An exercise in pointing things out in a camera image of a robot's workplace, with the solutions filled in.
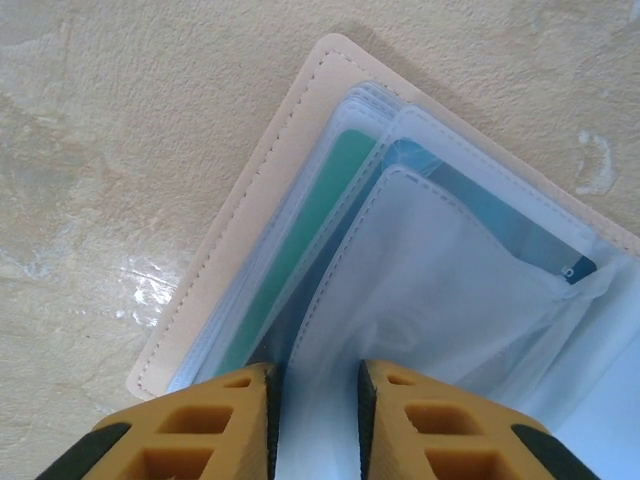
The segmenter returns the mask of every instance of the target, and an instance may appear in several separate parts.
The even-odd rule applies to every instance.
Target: beige textured surface
[[[0,0],[0,476],[134,401],[150,327],[328,32],[639,234],[633,1]]]

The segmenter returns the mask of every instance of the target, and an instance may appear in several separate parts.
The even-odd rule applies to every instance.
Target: cream leather cover
[[[591,225],[621,250],[640,256],[640,239],[584,205],[342,35],[320,40],[214,220],[196,257],[128,378],[142,399],[165,393],[198,332],[285,195],[346,91],[373,80],[429,110],[514,173]]]

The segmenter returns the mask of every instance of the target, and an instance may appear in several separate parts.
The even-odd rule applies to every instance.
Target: black rubber part
[[[280,434],[280,402],[282,399],[282,376],[280,369],[273,367],[265,372],[267,385],[267,478],[274,480],[278,459],[278,437]]]
[[[358,370],[358,438],[360,441],[360,478],[362,480],[366,480],[369,475],[376,398],[376,389],[371,381],[367,362],[362,361]]]
[[[527,425],[511,430],[556,480],[599,480],[560,440]]]
[[[87,433],[36,480],[81,480],[130,428],[128,423],[114,423]]]

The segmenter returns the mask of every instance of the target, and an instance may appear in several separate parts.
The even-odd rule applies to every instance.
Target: plaster floor
[[[101,417],[339,32],[640,234],[638,0],[0,0],[0,477]]]

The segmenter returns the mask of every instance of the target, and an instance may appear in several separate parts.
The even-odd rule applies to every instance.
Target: yellow rubber object
[[[130,430],[84,480],[267,479],[267,375],[257,364],[111,415]]]
[[[383,361],[367,361],[376,392],[369,480],[553,480],[511,430],[535,420]]]

